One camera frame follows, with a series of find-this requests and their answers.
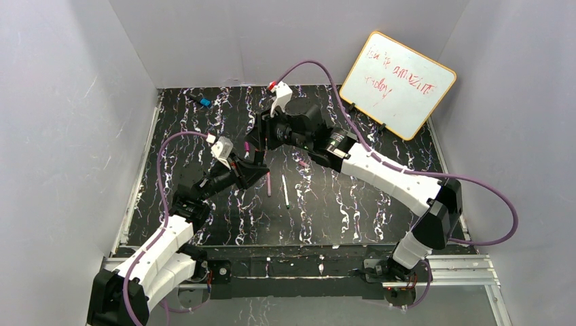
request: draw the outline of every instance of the pink marker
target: pink marker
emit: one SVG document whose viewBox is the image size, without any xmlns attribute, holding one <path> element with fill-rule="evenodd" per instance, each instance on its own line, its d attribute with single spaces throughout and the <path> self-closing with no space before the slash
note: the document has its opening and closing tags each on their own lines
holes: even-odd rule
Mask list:
<svg viewBox="0 0 576 326">
<path fill-rule="evenodd" d="M 268 197 L 272 197 L 272 184 L 270 184 L 270 172 L 266 173 L 266 183 L 268 184 Z"/>
</svg>

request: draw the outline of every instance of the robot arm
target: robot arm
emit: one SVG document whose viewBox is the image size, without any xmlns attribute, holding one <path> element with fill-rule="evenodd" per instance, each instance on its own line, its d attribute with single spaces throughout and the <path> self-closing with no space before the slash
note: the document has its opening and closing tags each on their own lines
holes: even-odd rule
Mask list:
<svg viewBox="0 0 576 326">
<path fill-rule="evenodd" d="M 263 163 L 265 151 L 281 145 L 302 148 L 317 164 L 374 185 L 405 204 L 420 218 L 397 243 L 393 254 L 376 268 L 379 271 L 376 280 L 406 280 L 413 273 L 414 266 L 432 249 L 446 247 L 462 213 L 461 189 L 457 180 L 440 181 L 383 167 L 357 142 L 354 134 L 328 126 L 321 117 L 320 108 L 310 99 L 287 101 L 291 91 L 284 83 L 275 86 L 273 92 L 277 94 L 276 100 L 280 99 L 280 103 L 276 100 L 274 103 L 281 110 L 273 107 L 258 113 L 255 127 L 246 136 L 246 141 L 256 148 L 254 161 L 236 156 L 229 139 L 220 137 L 214 143 L 215 139 L 211 137 L 211 143 L 214 143 L 211 152 L 218 162 L 207 175 L 198 169 L 181 175 L 166 231 L 145 252 L 130 275 L 130 303 L 142 323 L 146 323 L 149 311 L 164 296 L 201 270 L 197 266 L 198 257 L 184 253 L 183 248 L 194 235 L 194 230 L 206 221 L 209 207 L 204 201 L 234 184 L 239 189 L 251 187 L 269 172 Z M 382 155 L 380 158 L 406 168 Z M 116 270 L 101 270 L 96 275 L 88 311 L 89 324 L 133 325 L 126 313 L 121 285 L 133 260 L 145 251 L 147 244 Z"/>
</svg>

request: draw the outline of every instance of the handwritten text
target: handwritten text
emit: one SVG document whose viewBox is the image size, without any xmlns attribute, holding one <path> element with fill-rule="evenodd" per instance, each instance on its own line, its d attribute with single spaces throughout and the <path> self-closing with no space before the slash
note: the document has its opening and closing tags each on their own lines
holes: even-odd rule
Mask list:
<svg viewBox="0 0 576 326">
<path fill-rule="evenodd" d="M 392 92 L 392 88 L 386 83 L 386 78 L 377 80 L 370 76 L 366 76 L 364 79 L 366 80 L 366 84 L 372 85 L 375 89 L 382 93 L 382 100 Z M 376 106 L 379 102 L 380 101 L 374 103 L 372 106 Z"/>
<path fill-rule="evenodd" d="M 371 46 L 366 52 L 366 58 L 380 60 L 380 53 L 378 49 L 374 49 L 374 46 Z M 384 69 L 388 69 L 389 64 L 390 57 L 388 56 L 388 52 L 384 52 L 384 56 L 382 57 L 382 65 L 384 66 Z"/>
<path fill-rule="evenodd" d="M 392 71 L 393 75 L 396 75 L 398 78 L 405 79 L 411 86 L 414 86 L 417 90 L 419 90 L 422 94 L 426 95 L 430 91 L 432 91 L 436 86 L 428 83 L 422 82 L 422 77 L 415 75 L 408 71 L 408 69 L 404 69 L 400 66 L 394 67 Z"/>
</svg>

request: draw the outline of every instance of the black table surface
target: black table surface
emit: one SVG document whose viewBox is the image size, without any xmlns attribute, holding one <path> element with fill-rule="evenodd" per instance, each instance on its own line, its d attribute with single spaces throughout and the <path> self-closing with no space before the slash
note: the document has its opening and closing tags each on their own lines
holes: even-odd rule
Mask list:
<svg viewBox="0 0 576 326">
<path fill-rule="evenodd" d="M 329 86 L 293 86 L 293 96 L 317 101 L 328 124 L 350 129 L 338 109 Z M 213 101 L 211 108 L 195 103 L 190 95 Z M 228 137 L 234 151 L 245 154 L 244 135 L 256 112 L 269 108 L 272 99 L 264 87 L 167 89 L 161 95 L 160 113 L 138 200 L 132 217 L 128 245 L 141 245 L 160 225 L 160 195 L 156 185 L 156 158 L 161 143 L 170 135 L 195 130 Z M 442 171 L 427 124 L 411 141 L 391 132 L 379 133 L 379 125 L 359 112 L 352 113 L 367 142 L 380 153 L 415 170 Z M 208 170 L 214 163 L 207 143 L 198 137 L 175 139 L 166 151 L 164 189 L 171 202 L 173 173 L 192 164 Z M 298 164 L 303 160 L 305 168 Z M 398 200 L 375 187 L 319 166 L 298 148 L 282 146 L 266 154 L 270 167 L 272 197 L 266 194 L 266 178 L 245 192 L 235 186 L 209 199 L 212 211 L 196 232 L 199 245 L 341 245 L 396 243 L 416 216 Z M 290 209 L 285 207 L 282 175 L 286 177 Z M 453 237 L 463 238 L 458 226 Z M 457 246 L 456 251 L 466 251 Z"/>
</svg>

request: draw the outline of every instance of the gray wall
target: gray wall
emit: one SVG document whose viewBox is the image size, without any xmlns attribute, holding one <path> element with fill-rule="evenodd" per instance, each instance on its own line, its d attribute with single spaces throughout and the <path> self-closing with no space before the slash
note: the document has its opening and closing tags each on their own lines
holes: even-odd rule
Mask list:
<svg viewBox="0 0 576 326">
<path fill-rule="evenodd" d="M 2 1 L 0 49 L 0 324 L 83 325 L 157 93 L 108 1 Z"/>
<path fill-rule="evenodd" d="M 452 172 L 508 194 L 520 214 L 509 242 L 482 249 L 515 325 L 573 325 L 576 302 L 576 3 L 472 1 L 440 60 L 459 81 L 433 121 Z M 492 194 L 466 186 L 475 240 L 511 218 Z"/>
<path fill-rule="evenodd" d="M 437 58 L 469 0 L 111 0 L 158 88 L 268 85 L 317 59 L 342 83 L 375 30 Z M 316 67 L 286 82 L 326 84 Z"/>
</svg>

